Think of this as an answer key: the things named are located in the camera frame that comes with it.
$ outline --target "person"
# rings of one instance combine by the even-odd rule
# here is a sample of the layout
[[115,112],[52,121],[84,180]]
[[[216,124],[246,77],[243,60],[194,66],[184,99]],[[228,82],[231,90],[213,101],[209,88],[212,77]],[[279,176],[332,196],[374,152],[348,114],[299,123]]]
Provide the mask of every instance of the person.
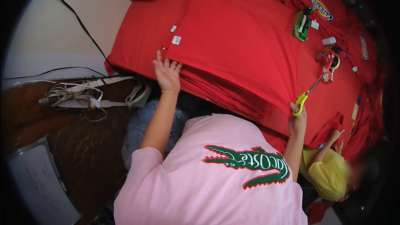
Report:
[[341,156],[343,139],[331,149],[344,129],[333,129],[325,146],[318,150],[303,149],[299,172],[317,190],[320,197],[328,201],[344,201],[352,191],[372,185],[379,173],[377,161],[362,158],[354,163],[347,163]]
[[[132,153],[126,181],[114,202],[123,224],[307,224],[296,182],[307,113],[289,119],[282,155],[251,122],[212,114],[189,119],[163,160],[180,92],[181,63],[162,62],[154,72],[161,97]],[[289,104],[294,112],[298,106]]]

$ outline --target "white bottle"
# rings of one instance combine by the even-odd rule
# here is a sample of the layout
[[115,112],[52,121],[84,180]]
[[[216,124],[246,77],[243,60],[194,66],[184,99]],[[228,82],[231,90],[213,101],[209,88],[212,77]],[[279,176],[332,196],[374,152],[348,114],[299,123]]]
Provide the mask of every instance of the white bottle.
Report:
[[332,44],[336,43],[336,38],[334,38],[334,37],[325,38],[322,41],[323,41],[323,45],[332,45]]

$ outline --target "green crocodile logo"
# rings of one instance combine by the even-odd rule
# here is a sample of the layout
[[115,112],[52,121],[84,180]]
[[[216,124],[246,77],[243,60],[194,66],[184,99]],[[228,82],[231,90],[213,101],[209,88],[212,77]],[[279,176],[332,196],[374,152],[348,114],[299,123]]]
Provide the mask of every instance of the green crocodile logo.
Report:
[[262,147],[253,147],[251,150],[235,151],[217,145],[206,145],[205,149],[221,156],[206,157],[205,163],[223,164],[227,168],[260,170],[267,174],[259,175],[243,183],[243,189],[284,183],[290,176],[288,165],[281,153],[268,153]]

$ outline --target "whiteboard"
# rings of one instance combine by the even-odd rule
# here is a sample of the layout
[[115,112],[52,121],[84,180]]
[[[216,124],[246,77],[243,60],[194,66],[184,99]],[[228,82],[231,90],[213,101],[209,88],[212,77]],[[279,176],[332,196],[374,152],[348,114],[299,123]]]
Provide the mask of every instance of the whiteboard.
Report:
[[8,166],[15,185],[41,225],[71,225],[81,214],[67,196],[46,138],[14,152]]

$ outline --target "yellow scissors handle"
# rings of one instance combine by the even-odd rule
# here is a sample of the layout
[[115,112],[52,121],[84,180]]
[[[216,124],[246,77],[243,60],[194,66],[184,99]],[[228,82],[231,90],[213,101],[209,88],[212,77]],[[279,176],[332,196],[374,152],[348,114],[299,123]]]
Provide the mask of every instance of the yellow scissors handle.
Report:
[[308,95],[306,95],[305,92],[303,92],[303,94],[301,94],[300,96],[297,97],[296,105],[297,106],[300,105],[300,108],[297,113],[293,112],[293,116],[297,117],[298,115],[300,115],[300,113],[303,111],[303,105],[304,105],[304,102],[307,100],[307,98],[308,98]]

